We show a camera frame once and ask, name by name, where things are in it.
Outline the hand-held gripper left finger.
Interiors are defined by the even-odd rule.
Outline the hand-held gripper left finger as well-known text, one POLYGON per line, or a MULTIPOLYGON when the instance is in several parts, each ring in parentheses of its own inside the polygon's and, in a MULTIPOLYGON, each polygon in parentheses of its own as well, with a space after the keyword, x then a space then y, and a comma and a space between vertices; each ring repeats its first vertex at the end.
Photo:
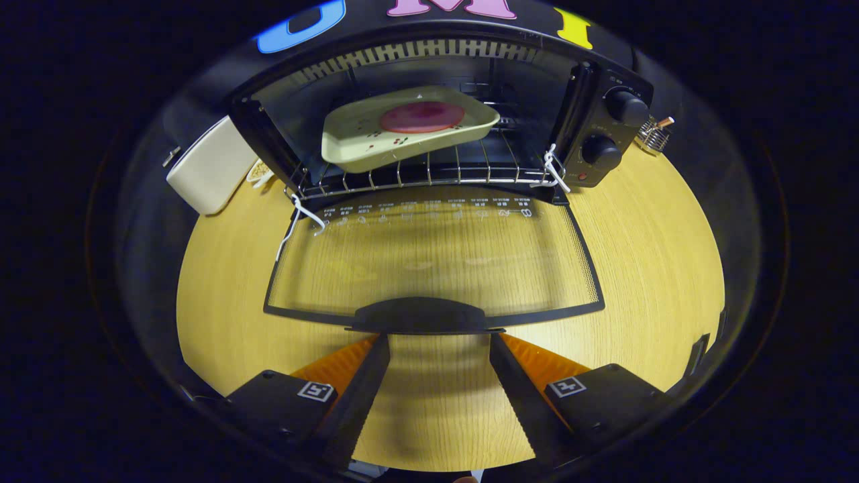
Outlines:
POLYGON ((218 402, 219 415, 277 455, 345 470, 389 362, 389 337, 365 337, 291 375, 261 371, 218 402))

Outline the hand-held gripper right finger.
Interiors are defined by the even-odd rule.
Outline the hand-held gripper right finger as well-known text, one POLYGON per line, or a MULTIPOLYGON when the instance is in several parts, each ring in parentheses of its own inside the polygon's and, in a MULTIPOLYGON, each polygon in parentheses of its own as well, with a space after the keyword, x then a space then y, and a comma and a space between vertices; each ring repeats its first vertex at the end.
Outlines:
POLYGON ((671 398, 619 364, 596 369, 506 333, 490 362, 535 459, 553 470, 628 437, 671 398))

